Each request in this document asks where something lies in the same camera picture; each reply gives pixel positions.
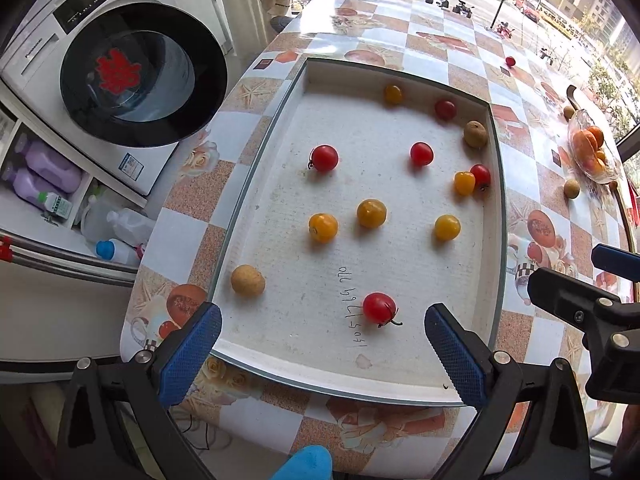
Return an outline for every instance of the blue bottle cap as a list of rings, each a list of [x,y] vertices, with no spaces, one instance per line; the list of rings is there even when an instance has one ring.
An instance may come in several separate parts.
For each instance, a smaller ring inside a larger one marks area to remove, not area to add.
[[[111,260],[116,252],[116,246],[113,242],[103,241],[95,245],[95,253],[103,260]]]

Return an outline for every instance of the red sticker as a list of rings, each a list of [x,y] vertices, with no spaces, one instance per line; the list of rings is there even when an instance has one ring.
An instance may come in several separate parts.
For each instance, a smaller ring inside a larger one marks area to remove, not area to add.
[[[100,88],[114,95],[122,94],[126,89],[140,84],[140,63],[129,62],[119,48],[109,50],[111,59],[100,56],[95,62],[95,71],[100,74]]]

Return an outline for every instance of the bowl of fruit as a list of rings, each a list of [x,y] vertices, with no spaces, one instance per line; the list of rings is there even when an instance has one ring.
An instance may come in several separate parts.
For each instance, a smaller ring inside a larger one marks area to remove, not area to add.
[[[578,167],[594,182],[608,184],[620,177],[602,130],[586,110],[578,110],[569,121],[569,149]]]

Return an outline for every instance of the front-load washing machine door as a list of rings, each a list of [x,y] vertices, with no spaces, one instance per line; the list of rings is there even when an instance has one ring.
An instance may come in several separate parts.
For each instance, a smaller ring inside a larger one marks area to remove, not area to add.
[[[66,51],[62,99],[88,134],[164,146],[207,124],[225,97],[226,64],[209,29],[175,7],[135,3],[89,22]]]

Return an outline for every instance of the red clip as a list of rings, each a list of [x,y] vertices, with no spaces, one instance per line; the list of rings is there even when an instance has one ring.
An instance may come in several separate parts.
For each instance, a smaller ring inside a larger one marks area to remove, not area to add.
[[[14,252],[11,250],[12,240],[8,236],[0,238],[0,260],[11,263],[14,259]]]

